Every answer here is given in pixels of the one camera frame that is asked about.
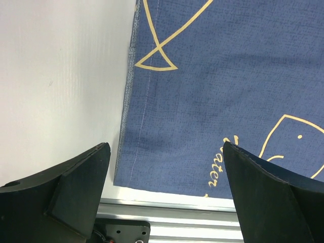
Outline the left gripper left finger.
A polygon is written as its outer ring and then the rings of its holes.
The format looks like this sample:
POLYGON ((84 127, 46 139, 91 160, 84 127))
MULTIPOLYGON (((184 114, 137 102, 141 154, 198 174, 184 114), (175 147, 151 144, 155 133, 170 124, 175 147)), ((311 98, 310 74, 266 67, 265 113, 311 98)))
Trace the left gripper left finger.
POLYGON ((80 155, 1 187, 1 242, 86 242, 91 237, 111 149, 80 155))

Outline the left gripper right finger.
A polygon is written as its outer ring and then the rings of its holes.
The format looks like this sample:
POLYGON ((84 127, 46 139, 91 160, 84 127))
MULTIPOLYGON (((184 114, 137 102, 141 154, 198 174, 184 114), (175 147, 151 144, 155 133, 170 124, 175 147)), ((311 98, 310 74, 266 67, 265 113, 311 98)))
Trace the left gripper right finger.
POLYGON ((223 159, 244 242, 323 242, 323 182, 231 142, 223 159))

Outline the blue cloth placemat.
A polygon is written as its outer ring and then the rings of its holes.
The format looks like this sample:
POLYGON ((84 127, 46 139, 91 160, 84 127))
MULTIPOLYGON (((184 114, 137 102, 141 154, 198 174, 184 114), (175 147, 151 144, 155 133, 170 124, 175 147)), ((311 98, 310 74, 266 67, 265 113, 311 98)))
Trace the blue cloth placemat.
POLYGON ((323 1, 137 1, 113 183, 231 198, 223 145, 323 180, 323 1))

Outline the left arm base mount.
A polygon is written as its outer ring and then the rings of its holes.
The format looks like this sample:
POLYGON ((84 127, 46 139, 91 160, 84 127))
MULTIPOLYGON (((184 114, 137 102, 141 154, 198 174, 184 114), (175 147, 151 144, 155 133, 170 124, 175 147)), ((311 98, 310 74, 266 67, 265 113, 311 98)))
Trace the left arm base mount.
POLYGON ((86 243, 148 243, 149 237, 147 221, 97 218, 86 243))

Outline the aluminium rail frame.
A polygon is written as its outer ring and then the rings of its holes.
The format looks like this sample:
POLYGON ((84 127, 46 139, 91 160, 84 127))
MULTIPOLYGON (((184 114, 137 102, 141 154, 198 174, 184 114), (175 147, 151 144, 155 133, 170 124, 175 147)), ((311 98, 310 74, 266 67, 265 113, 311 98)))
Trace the aluminium rail frame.
POLYGON ((102 199, 98 218, 150 223, 149 242, 243 242, 234 209, 102 199))

